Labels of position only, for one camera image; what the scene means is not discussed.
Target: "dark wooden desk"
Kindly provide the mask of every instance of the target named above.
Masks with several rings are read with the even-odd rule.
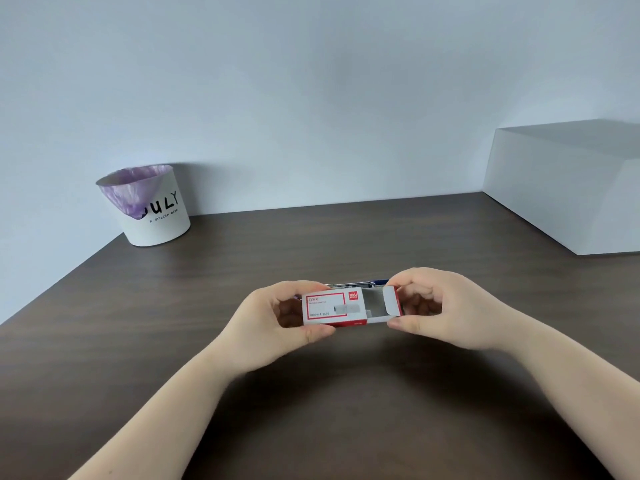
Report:
[[[118,237],[0,326],[0,477],[64,479],[256,287],[466,274],[640,378],[640,255],[576,257],[484,194],[194,217]],[[339,330],[233,384],[187,479],[608,478],[511,359]]]

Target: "white box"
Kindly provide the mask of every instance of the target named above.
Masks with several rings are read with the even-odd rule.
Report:
[[[500,128],[483,190],[578,255],[640,251],[640,125]]]
[[[302,295],[305,324],[366,325],[401,315],[402,307],[393,286],[345,287]]]

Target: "right hand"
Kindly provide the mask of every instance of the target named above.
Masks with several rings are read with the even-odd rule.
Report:
[[[525,316],[468,278],[449,271],[407,269],[388,285],[397,287],[407,313],[389,320],[389,327],[466,349],[507,350],[517,340],[518,323]]]

